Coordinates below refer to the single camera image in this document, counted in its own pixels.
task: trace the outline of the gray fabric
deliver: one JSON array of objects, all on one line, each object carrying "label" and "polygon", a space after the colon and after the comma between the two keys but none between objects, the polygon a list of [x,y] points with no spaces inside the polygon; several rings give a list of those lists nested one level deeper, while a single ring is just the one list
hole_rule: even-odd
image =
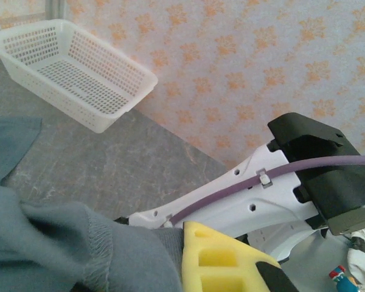
[{"label": "gray fabric", "polygon": [[0,117],[0,182],[19,163],[41,130],[35,117]]},{"label": "gray fabric", "polygon": [[[0,118],[0,182],[40,132],[41,119]],[[180,229],[109,220],[81,203],[21,202],[0,187],[0,291],[182,291]]]},{"label": "gray fabric", "polygon": [[[170,231],[181,239],[182,231]],[[58,287],[61,282],[81,282],[93,291],[182,291],[175,264],[159,239],[168,245],[166,233],[115,223],[80,203],[27,204],[0,187],[0,286],[5,275],[13,281],[9,267],[22,265],[54,275],[50,286],[39,291],[65,291]]]}]

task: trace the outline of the small bottle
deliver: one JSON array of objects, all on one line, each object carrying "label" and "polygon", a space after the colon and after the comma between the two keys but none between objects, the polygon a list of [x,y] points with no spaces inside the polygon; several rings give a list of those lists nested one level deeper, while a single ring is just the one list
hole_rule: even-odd
[{"label": "small bottle", "polygon": [[348,278],[345,275],[345,268],[343,266],[337,266],[330,272],[329,276],[336,283],[336,290],[338,292],[360,292],[354,278]]}]

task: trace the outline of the cable clip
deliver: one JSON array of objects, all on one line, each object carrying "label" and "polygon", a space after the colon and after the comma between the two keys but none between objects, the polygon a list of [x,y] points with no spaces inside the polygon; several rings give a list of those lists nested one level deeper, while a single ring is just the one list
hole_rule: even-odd
[{"label": "cable clip", "polygon": [[260,171],[259,176],[260,182],[264,188],[272,185],[272,181],[270,180],[270,177],[265,173],[265,170]]}]

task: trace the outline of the yellow sponge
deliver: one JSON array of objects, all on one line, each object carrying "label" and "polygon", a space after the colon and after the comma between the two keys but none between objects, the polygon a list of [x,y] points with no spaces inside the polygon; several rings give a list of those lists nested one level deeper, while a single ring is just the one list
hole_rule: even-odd
[{"label": "yellow sponge", "polygon": [[184,292],[269,292],[256,262],[277,261],[200,223],[184,223]]}]

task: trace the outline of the plastic part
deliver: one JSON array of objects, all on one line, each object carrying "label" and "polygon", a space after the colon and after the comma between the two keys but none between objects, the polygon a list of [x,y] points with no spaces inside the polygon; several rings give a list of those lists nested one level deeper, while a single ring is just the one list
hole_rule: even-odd
[{"label": "plastic part", "polygon": [[260,173],[260,181],[264,186],[271,183],[269,176],[265,172]]},{"label": "plastic part", "polygon": [[165,228],[172,228],[172,227],[173,227],[173,225],[172,225],[172,223],[171,223],[170,221],[166,221],[166,222],[164,223],[164,227],[165,227]]},{"label": "plastic part", "polygon": [[290,256],[291,250],[299,242],[314,232],[305,221],[294,221],[254,230],[247,235],[250,246],[281,261]]},{"label": "plastic part", "polygon": [[[185,292],[285,291],[269,290],[256,267],[257,262],[269,263],[281,271],[276,260],[267,254],[202,224],[184,223],[182,285]],[[278,288],[283,284],[278,281]]]},{"label": "plastic part", "polygon": [[14,81],[96,133],[158,82],[149,70],[63,19],[0,31],[0,58]]},{"label": "plastic part", "polygon": [[[152,210],[131,214],[129,216],[130,225],[159,228],[169,220],[172,214],[183,210],[192,203],[255,176],[261,169],[273,169],[287,163],[282,151],[270,152],[268,147],[263,145],[236,166],[235,169],[240,170],[238,176],[235,176],[235,169],[232,169],[177,200]],[[184,220],[200,222],[235,238],[266,226],[304,221],[318,214],[312,202],[300,203],[294,196],[293,189],[300,185],[295,173],[274,178],[272,183],[273,186],[264,188],[257,178],[257,186],[220,199],[190,214]],[[183,221],[179,221],[175,226],[181,228]]]},{"label": "plastic part", "polygon": [[298,292],[282,269],[266,262],[257,262],[256,267],[270,292]]},{"label": "plastic part", "polygon": [[[278,176],[287,173],[297,172],[305,169],[312,169],[315,167],[331,166],[331,165],[365,165],[365,156],[360,156],[360,155],[329,156],[329,157],[311,158],[302,161],[295,161],[268,170],[266,172],[266,175],[268,175],[270,179],[274,179],[277,178]],[[212,193],[194,202],[193,204],[187,206],[185,209],[179,211],[178,213],[174,214],[171,217],[170,222],[172,222],[172,224],[176,224],[177,222],[183,220],[184,218],[196,212],[197,210],[200,210],[201,208],[208,206],[220,199],[233,195],[234,193],[240,192],[241,190],[248,189],[256,184],[259,184],[260,182],[261,182],[260,175],[256,175],[245,181],[236,183],[225,189]]]},{"label": "plastic part", "polygon": [[[297,113],[284,114],[268,126],[274,136],[268,147],[282,150],[289,162],[360,155],[341,131]],[[319,211],[307,220],[312,228],[329,227],[334,235],[365,228],[365,165],[333,163],[296,174],[301,181],[294,189],[298,200],[314,202]]]}]

